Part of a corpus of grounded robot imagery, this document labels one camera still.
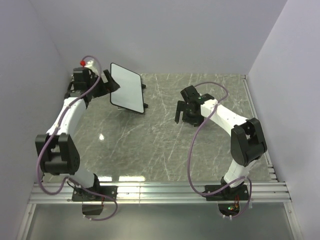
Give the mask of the white whiteboard black frame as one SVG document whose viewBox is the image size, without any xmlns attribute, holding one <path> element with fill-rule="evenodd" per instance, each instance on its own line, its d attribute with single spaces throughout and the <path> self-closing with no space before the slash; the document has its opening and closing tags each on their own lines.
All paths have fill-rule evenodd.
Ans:
<svg viewBox="0 0 320 240">
<path fill-rule="evenodd" d="M 148 104 L 144 101 L 144 89 L 140 74 L 122 67 L 114 62 L 110 64 L 110 74 L 119 89 L 110 93 L 110 103 L 118 108 L 144 114 Z"/>
</svg>

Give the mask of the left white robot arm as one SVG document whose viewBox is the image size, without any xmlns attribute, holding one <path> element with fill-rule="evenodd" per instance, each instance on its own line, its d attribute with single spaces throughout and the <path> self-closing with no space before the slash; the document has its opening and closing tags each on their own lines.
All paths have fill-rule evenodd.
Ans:
<svg viewBox="0 0 320 240">
<path fill-rule="evenodd" d="M 63 107 L 52 125 L 45 133 L 35 138 L 38 155 L 36 177 L 42 183 L 43 174 L 63 176 L 83 190 L 89 201 L 101 196 L 98 176 L 80 166 L 81 157 L 73 141 L 73 135 L 84 111 L 93 98 L 115 92 L 120 85 L 111 76 L 109 70 L 95 73 L 89 67 L 77 67 L 73 70 L 73 79 L 64 95 Z"/>
</svg>

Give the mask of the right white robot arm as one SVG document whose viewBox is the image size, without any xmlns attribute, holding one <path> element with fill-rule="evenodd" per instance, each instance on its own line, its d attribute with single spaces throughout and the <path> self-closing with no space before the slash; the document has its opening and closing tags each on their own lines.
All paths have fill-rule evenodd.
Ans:
<svg viewBox="0 0 320 240">
<path fill-rule="evenodd" d="M 197 127 L 198 133 L 208 121 L 214 122 L 230 137 L 232 162 L 214 191 L 200 193 L 205 198 L 221 194 L 232 200 L 247 178 L 252 166 L 267 151 L 267 143 L 260 121 L 248 119 L 223 106 L 210 94 L 199 94 L 195 89 L 181 91 L 174 121 L 183 121 Z"/>
</svg>

